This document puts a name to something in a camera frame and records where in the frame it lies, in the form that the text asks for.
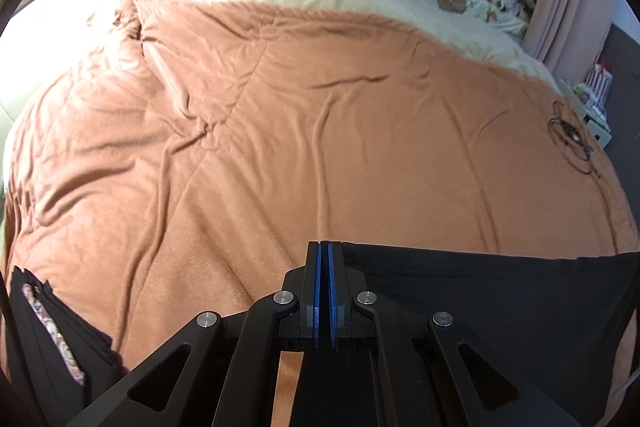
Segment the pink curtain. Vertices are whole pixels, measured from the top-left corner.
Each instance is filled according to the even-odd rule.
[[[615,0],[538,0],[524,49],[557,78],[584,79],[602,50]]]

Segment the blanket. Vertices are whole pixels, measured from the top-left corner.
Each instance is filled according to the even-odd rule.
[[[537,77],[375,14],[122,0],[104,46],[20,118],[2,272],[48,280],[131,368],[198,312],[277,291],[309,240],[550,259],[639,250],[583,124],[597,176],[550,139],[556,100]],[[282,359],[275,425],[298,364]]]

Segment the white bedside table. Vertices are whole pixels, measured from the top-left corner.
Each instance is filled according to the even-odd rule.
[[[558,84],[562,94],[564,94],[565,97],[569,99],[569,102],[571,102],[571,106],[574,109],[575,114],[578,115],[578,118],[584,120],[587,125],[587,129],[589,129],[593,137],[596,139],[598,145],[604,149],[611,141],[611,129],[609,124],[582,105],[582,102],[577,96],[575,96],[575,93],[571,90],[570,84],[567,83],[566,80],[560,78],[556,83]]]

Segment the red and white striped bag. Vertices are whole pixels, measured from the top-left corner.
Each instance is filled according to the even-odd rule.
[[[611,91],[611,84],[613,83],[613,75],[607,70],[607,67],[602,59],[602,54],[598,54],[593,66],[589,68],[587,77],[584,83],[591,87],[594,92],[597,102],[595,106],[606,115],[604,109],[607,99],[609,98],[609,91]]]

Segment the bed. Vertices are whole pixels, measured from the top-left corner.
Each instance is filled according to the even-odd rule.
[[[428,0],[101,0],[92,16],[98,47],[42,84],[5,147],[1,265],[49,281],[127,368],[198,312],[277,291],[309,240],[640,249],[584,124],[567,110],[598,176],[550,139],[552,75],[483,20]],[[631,321],[612,389],[635,336]],[[281,361],[275,425],[299,363]]]

